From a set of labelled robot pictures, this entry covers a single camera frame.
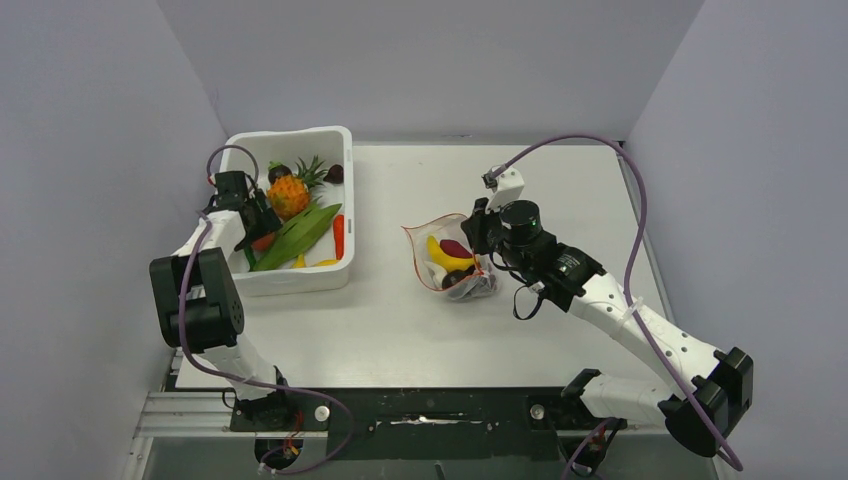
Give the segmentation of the magenta toy fruit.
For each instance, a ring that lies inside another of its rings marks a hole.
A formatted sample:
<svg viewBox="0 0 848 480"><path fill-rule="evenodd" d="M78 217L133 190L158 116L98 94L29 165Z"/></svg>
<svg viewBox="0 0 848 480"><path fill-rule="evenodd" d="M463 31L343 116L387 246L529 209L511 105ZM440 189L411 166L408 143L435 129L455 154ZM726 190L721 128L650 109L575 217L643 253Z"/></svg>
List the magenta toy fruit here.
<svg viewBox="0 0 848 480"><path fill-rule="evenodd" d="M459 241L442 239L439 241L441 250L448 256L460 259L472 259L474 255Z"/></svg>

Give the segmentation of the clear zip top bag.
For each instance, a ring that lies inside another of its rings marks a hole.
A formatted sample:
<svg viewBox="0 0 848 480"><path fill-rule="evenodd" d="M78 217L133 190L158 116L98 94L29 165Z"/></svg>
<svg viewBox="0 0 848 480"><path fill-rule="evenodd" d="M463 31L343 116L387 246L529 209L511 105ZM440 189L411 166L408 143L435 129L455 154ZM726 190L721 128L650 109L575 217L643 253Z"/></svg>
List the clear zip top bag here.
<svg viewBox="0 0 848 480"><path fill-rule="evenodd" d="M456 302L492 296L499 287L491 262L473 252L461 228L467 219L464 214L452 213L403 228L419 282Z"/></svg>

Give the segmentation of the yellow toy banana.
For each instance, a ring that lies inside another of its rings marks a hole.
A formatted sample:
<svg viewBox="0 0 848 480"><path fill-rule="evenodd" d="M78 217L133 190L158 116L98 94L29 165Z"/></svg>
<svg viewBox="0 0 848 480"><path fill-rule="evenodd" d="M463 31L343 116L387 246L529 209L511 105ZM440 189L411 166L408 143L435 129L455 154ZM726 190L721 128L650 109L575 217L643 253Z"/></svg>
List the yellow toy banana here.
<svg viewBox="0 0 848 480"><path fill-rule="evenodd" d="M427 237L426 247L431 260L444 267L448 273L454 270L466 270L469 267L476 268L477 266L474 257L472 259L460 259L446 255L441 250L439 242L433 236Z"/></svg>

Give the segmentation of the purple toy grape bunch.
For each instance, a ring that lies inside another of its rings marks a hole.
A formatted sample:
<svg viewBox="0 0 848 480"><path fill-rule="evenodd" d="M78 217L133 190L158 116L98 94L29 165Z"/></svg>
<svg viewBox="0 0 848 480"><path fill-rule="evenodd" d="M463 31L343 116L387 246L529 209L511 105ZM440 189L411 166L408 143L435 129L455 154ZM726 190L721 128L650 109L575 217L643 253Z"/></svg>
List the purple toy grape bunch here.
<svg viewBox="0 0 848 480"><path fill-rule="evenodd" d="M497 292L498 288L497 277L489 271L482 270L446 289L445 294L450 300L465 301L491 296Z"/></svg>

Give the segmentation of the orange toy peach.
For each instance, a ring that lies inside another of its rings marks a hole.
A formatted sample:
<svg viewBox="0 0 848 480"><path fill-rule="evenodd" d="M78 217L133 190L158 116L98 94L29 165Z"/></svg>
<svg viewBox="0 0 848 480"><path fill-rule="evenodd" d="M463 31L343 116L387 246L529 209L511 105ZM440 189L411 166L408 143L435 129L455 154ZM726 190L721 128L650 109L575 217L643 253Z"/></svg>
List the orange toy peach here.
<svg viewBox="0 0 848 480"><path fill-rule="evenodd" d="M251 243L251 248L255 252L264 253L264 252L267 252L272 247L275 240L276 240L276 233L272 232L272 233L269 233L269 234L255 240L255 241L253 241Z"/></svg>

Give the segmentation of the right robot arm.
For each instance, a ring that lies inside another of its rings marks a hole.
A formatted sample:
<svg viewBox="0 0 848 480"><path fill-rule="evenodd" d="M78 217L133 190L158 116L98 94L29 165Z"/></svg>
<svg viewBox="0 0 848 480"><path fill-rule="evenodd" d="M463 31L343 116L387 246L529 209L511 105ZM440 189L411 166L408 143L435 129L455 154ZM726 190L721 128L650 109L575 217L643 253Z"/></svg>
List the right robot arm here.
<svg viewBox="0 0 848 480"><path fill-rule="evenodd" d="M607 417L663 426L696 455L723 453L722 441L752 403L753 359L738 347L723 351L695 338L627 295L598 261L545 231L534 202L517 200L499 212L488 203L477 199L461 223L472 251L500 255L500 270L538 302L604 332L660 379L617 379L586 369L563 390L566 420L578 427Z"/></svg>

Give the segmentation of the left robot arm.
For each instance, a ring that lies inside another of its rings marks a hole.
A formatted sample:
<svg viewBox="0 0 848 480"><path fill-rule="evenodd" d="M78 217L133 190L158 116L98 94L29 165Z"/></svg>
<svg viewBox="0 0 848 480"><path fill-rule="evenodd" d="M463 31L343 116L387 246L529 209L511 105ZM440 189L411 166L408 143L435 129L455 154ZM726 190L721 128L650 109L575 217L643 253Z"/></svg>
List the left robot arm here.
<svg viewBox="0 0 848 480"><path fill-rule="evenodd" d="M217 173L214 186L190 239L150 263L160 330L193 366L232 386L239 418L281 428L295 419L296 406L282 373L244 333L246 316L228 265L231 254L281 223L247 173Z"/></svg>

